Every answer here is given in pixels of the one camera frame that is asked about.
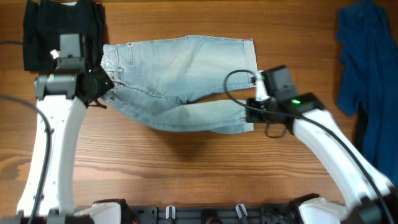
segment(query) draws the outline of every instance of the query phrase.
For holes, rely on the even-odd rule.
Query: black t-shirt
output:
[[[24,17],[24,68],[26,71],[51,69],[51,50],[60,50],[60,34],[82,33],[98,48],[99,65],[103,55],[104,8],[92,0],[78,0],[67,6],[49,0],[40,4],[27,1]]]

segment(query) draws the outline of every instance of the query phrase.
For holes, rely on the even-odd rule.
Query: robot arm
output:
[[[60,36],[57,67],[41,73],[35,80],[37,108],[50,122],[52,144],[41,202],[35,213],[73,215],[72,176],[76,143],[88,105],[114,85],[95,62],[95,43],[81,34]],[[38,195],[40,174],[45,154],[46,132],[41,116],[37,117],[37,132],[32,163],[17,213],[29,217]]]
[[[247,105],[254,105],[256,108],[253,110],[250,106],[246,106],[247,121],[284,123],[287,129],[319,158],[345,200],[344,206],[326,202],[324,199],[303,203],[298,208],[303,222],[319,223],[322,220],[322,223],[339,223],[346,220],[347,223],[371,223],[373,220],[379,222],[384,220],[388,223],[387,221],[391,221],[393,218],[389,215],[396,214],[393,209],[397,208],[393,208],[390,204],[390,208],[387,208],[389,211],[386,211],[385,201],[397,201],[392,182],[356,150],[322,103],[311,93],[299,95],[285,66],[261,72],[261,75],[269,97],[263,102],[254,98],[248,99]],[[275,113],[260,113],[256,110],[259,108],[281,111],[282,114],[278,116]]]

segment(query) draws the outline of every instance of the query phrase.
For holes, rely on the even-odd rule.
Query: denim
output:
[[[104,45],[101,66],[115,87],[102,99],[152,128],[236,134],[253,130],[245,108],[231,100],[193,103],[223,93],[225,76],[237,69],[257,71],[251,39],[203,35]],[[252,87],[251,74],[228,80],[228,90]]]

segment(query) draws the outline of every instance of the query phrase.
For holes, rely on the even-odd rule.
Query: jeans pocket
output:
[[[119,44],[114,47],[118,70],[129,66],[132,63],[132,44]]]

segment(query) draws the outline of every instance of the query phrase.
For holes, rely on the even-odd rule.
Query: wood grain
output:
[[[170,1],[107,2],[111,44],[166,39],[187,34],[253,38],[257,66],[290,67],[301,93],[312,91],[351,138],[354,118],[335,105],[342,67],[335,40],[337,10],[353,1]],[[389,15],[396,2],[381,1]],[[1,39],[21,40],[23,3],[0,5]],[[390,16],[393,36],[398,17]],[[0,46],[0,93],[34,103],[36,74],[23,70],[22,50]],[[253,90],[236,97],[252,97]],[[226,99],[213,95],[208,100]],[[29,173],[35,114],[1,102],[0,217],[15,214]],[[288,202],[307,193],[342,201],[312,152],[287,135],[269,139],[264,125],[234,136],[157,131],[113,108],[90,108],[76,150],[73,188],[76,205],[126,198],[131,205],[234,205]]]

